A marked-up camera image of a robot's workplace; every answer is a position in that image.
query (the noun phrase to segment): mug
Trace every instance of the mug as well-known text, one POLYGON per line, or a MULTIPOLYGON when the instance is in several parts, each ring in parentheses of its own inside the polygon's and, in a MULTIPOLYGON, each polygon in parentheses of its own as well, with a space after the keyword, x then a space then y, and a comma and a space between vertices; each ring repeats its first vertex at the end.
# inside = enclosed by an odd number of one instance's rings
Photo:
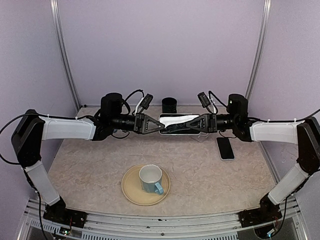
POLYGON ((164 189, 161 186, 162 170, 154 164, 143 166, 139 171, 139 178, 142 189, 151 194, 164 194, 164 189))
POLYGON ((177 113, 177 100, 173 97, 166 97, 162 99, 162 113, 163 114, 176 114, 177 113))

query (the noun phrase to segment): metal frame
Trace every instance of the metal frame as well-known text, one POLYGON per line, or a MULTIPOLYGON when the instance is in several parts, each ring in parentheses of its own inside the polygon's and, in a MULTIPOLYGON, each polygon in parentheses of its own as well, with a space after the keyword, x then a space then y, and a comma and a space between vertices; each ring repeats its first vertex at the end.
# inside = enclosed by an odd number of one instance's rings
POLYGON ((79 95, 78 95, 78 92, 76 89, 74 79, 71 74, 71 69, 70 69, 70 65, 69 65, 69 60, 68 60, 68 56, 67 56, 67 51, 66 51, 66 47, 65 47, 64 36, 63 36, 62 26, 61 26, 61 21, 60 21, 58 0, 50 0, 50 5, 51 5, 51 11, 52 11, 52 17, 53 17, 53 22, 54 22, 54 26, 55 26, 55 32, 56 32, 56 36, 57 36, 57 40, 58 40, 58 45, 59 45, 59 49, 60 49, 60 54, 61 54, 63 66, 64 66, 64 71, 66 74, 67 83, 68 83, 68 86, 69 86, 69 89, 70 89, 70 92, 72 95, 72 99, 73 99, 75 108, 77 111, 79 111, 81 108, 81 102, 79 99, 79 95))
POLYGON ((263 47, 265 43, 265 38, 266 38, 266 32, 267 32, 267 26, 269 22, 269 15, 270 15, 270 8, 271 8, 271 0, 264 0, 264 8, 263 8, 263 14, 262 14, 262 22, 261 22, 261 27, 260 27, 260 34, 259 34, 259 39, 258 39, 258 45, 256 47, 256 52, 254 56, 254 62, 253 62, 253 67, 251 70, 251 75, 250 75, 250 80, 248 87, 245 92, 245 98, 248 99, 248 101, 251 98, 254 85, 256 82, 257 78, 257 73, 260 65, 260 59, 262 56, 263 52, 263 47))
MULTIPOLYGON (((282 213, 284 212, 284 206, 284 203, 280 204, 282 213)), ((41 205, 41 209, 43 215, 45 204, 41 205)), ((268 224, 242 228, 237 211, 190 216, 133 216, 90 211, 87 211, 87 213, 84 228, 73 227, 72 231, 75 236, 69 236, 68 239, 222 240, 228 239, 228 236, 232 239, 233 236, 238 235, 239 231, 268 224)), ((304 221, 294 197, 288 200, 286 218, 293 218, 298 239, 308 240, 304 221)), ((45 231, 50 233, 54 233, 54 230, 57 232, 60 227, 68 227, 45 219, 42 222, 45 231)), ((29 200, 24 211, 16 239, 27 239, 30 227, 40 229, 39 201, 33 199, 29 200)))

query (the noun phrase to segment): blue mug handle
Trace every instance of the blue mug handle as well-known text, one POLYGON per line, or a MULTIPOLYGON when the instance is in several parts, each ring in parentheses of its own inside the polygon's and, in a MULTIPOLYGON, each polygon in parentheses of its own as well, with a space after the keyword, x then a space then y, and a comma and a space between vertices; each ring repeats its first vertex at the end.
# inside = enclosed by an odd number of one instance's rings
POLYGON ((159 194, 159 195, 164 194, 164 189, 162 188, 162 186, 160 185, 160 183, 157 182, 154 186, 157 188, 157 189, 155 190, 155 193, 156 193, 156 194, 159 194))

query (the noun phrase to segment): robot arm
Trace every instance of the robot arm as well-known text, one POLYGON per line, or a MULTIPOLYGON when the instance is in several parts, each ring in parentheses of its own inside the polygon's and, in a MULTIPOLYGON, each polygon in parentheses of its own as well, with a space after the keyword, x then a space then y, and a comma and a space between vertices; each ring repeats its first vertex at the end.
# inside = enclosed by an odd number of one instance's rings
POLYGON ((83 228, 86 213, 67 209, 66 204, 48 178, 40 155, 41 142, 49 139, 83 139, 102 141, 114 130, 149 134, 165 126, 142 113, 149 107, 152 96, 140 101, 142 110, 134 116, 122 114, 123 99, 119 93, 109 93, 101 100, 101 109, 94 117, 86 119, 52 118, 39 116, 35 110, 28 110, 16 127, 11 142, 29 184, 36 189, 47 204, 43 217, 47 220, 83 228))
POLYGON ((241 211, 242 227, 271 222, 282 217, 279 204, 299 191, 320 167, 320 126, 314 118, 300 122, 253 123, 252 141, 272 141, 298 145, 298 159, 282 180, 260 200, 260 207, 241 211))

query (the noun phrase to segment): black cable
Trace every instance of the black cable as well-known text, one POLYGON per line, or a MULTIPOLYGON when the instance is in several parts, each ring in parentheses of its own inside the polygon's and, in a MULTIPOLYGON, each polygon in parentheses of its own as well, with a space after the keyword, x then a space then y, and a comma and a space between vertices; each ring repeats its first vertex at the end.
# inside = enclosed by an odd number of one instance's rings
POLYGON ((139 114, 142 113, 144 110, 145 110, 144 108, 141 108, 139 111, 139 114))
POLYGON ((208 110, 209 113, 214 114, 208 106, 206 106, 205 108, 208 110))
POLYGON ((45 230, 44 230, 44 226, 42 224, 42 218, 41 218, 41 196, 40 196, 40 193, 37 191, 38 193, 38 196, 39 196, 39 220, 40 220, 40 227, 41 227, 41 231, 42 231, 42 234, 45 238, 45 240, 48 240, 46 234, 45 234, 45 230))
POLYGON ((126 107, 126 109, 127 109, 127 111, 128 111, 125 115, 129 115, 130 112, 131 112, 130 105, 129 105, 129 104, 127 103, 127 101, 124 100, 124 99, 122 99, 122 102, 123 102, 123 103, 122 103, 122 106, 125 105, 125 107, 126 107))
POLYGON ((283 213, 283 219, 282 219, 281 225, 280 225, 280 227, 277 229, 277 231, 276 231, 273 235, 271 235, 272 238, 280 232, 282 226, 284 225, 285 218, 286 218, 286 212, 287 212, 287 202, 288 202, 288 198, 289 198, 289 196, 287 196, 287 197, 285 198, 284 213, 283 213))
POLYGON ((145 97, 144 91, 143 91, 142 89, 137 89, 137 90, 133 91, 132 93, 130 93, 130 94, 126 97, 126 99, 125 99, 124 101, 126 102, 129 98, 131 98, 131 96, 132 96, 133 94, 138 93, 138 92, 142 93, 142 97, 143 97, 143 98, 145 97))
MULTIPOLYGON (((36 112, 31 112, 31 113, 25 113, 25 114, 22 114, 22 115, 19 115, 19 116, 16 116, 15 118, 11 119, 9 122, 7 122, 3 128, 1 128, 0 130, 0 135, 1 133, 10 125, 12 124, 15 120, 18 120, 20 118, 23 118, 23 117, 26 117, 26 116, 39 116, 39 117, 44 117, 44 118, 55 118, 55 119, 66 119, 66 120, 80 120, 80 119, 84 119, 84 118, 93 118, 93 116, 91 115, 84 115, 84 116, 81 116, 81 117, 78 117, 78 118, 75 118, 75 117, 66 117, 66 116, 51 116, 51 115, 44 115, 44 114, 39 114, 39 113, 36 113, 36 112)), ((0 158, 6 162, 7 164, 10 164, 10 165, 20 165, 20 163, 18 162, 11 162, 11 161, 8 161, 7 159, 5 159, 2 154, 0 153, 0 158)))
POLYGON ((210 95, 213 95, 215 99, 218 100, 218 102, 224 106, 225 108, 227 108, 227 105, 225 105, 212 91, 209 90, 209 98, 210 98, 210 95))
POLYGON ((219 130, 219 134, 224 137, 224 138, 227 138, 227 139, 236 139, 237 137, 236 136, 223 136, 222 133, 221 133, 221 130, 219 130))
POLYGON ((128 134, 125 136, 115 136, 113 133, 111 134, 112 137, 114 137, 115 139, 125 139, 126 137, 128 137, 130 134, 130 132, 128 131, 128 134))
POLYGON ((95 119, 97 119, 98 118, 98 116, 99 116, 99 114, 100 114, 100 112, 101 112, 101 108, 98 110, 98 111, 96 111, 96 113, 94 114, 94 118, 95 119))
POLYGON ((296 121, 294 121, 294 120, 270 120, 270 121, 267 121, 267 120, 262 120, 262 119, 257 118, 257 117, 248 117, 248 119, 259 121, 259 122, 264 122, 264 123, 294 123, 294 122, 305 121, 305 120, 313 117, 314 115, 316 115, 319 112, 320 112, 320 108, 317 111, 311 113, 309 116, 306 116, 306 117, 301 118, 301 119, 297 119, 296 121))

